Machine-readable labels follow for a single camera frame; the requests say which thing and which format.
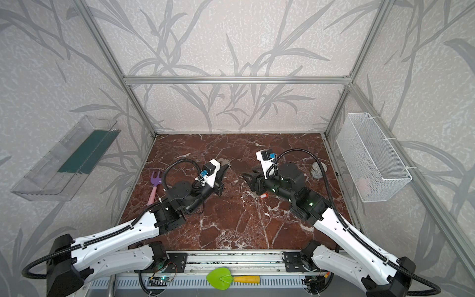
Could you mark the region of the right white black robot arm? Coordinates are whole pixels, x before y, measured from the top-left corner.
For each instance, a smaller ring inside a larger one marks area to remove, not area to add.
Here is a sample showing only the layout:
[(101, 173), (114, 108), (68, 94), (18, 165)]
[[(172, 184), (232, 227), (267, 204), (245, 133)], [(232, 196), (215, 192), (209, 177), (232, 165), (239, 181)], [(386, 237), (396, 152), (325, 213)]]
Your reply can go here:
[(343, 248), (344, 256), (317, 241), (311, 241), (301, 257), (308, 270), (325, 270), (354, 284), (369, 297), (405, 297), (411, 278), (389, 266), (401, 263), (414, 272), (416, 266), (407, 257), (397, 258), (378, 247), (346, 219), (339, 219), (329, 200), (306, 187), (304, 173), (294, 164), (281, 165), (273, 178), (265, 178), (262, 169), (244, 173), (250, 190), (258, 195), (274, 194), (291, 203), (291, 212), (321, 231)]

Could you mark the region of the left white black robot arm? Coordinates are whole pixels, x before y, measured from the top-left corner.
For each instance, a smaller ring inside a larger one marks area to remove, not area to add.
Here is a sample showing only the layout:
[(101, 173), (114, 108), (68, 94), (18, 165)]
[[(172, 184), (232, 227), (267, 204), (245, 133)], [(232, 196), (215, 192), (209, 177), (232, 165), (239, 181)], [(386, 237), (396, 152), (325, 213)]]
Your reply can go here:
[(164, 235), (186, 222), (212, 194), (221, 195), (223, 178), (230, 165), (211, 160), (196, 181), (176, 183), (163, 202), (155, 202), (135, 219), (94, 235), (54, 240), (47, 260), (47, 296), (67, 297), (96, 278), (125, 271), (157, 271), (167, 264), (162, 245), (151, 243), (127, 248), (137, 242)]

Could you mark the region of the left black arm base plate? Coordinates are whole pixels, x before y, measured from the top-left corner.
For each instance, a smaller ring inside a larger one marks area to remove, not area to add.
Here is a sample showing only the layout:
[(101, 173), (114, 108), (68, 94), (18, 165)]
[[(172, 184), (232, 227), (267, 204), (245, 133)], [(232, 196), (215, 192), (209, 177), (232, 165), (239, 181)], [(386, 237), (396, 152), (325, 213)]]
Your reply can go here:
[(158, 270), (157, 273), (184, 273), (187, 264), (188, 253), (172, 252), (169, 253), (168, 256), (168, 263)]

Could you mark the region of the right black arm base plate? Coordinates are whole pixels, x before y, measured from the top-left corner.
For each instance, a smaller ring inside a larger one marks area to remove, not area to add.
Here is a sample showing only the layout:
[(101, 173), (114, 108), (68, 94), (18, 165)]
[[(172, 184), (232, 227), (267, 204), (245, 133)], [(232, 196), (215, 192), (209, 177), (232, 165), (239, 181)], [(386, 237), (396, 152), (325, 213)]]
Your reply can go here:
[(283, 252), (282, 261), (287, 272), (315, 272), (317, 266), (312, 259), (300, 252)]

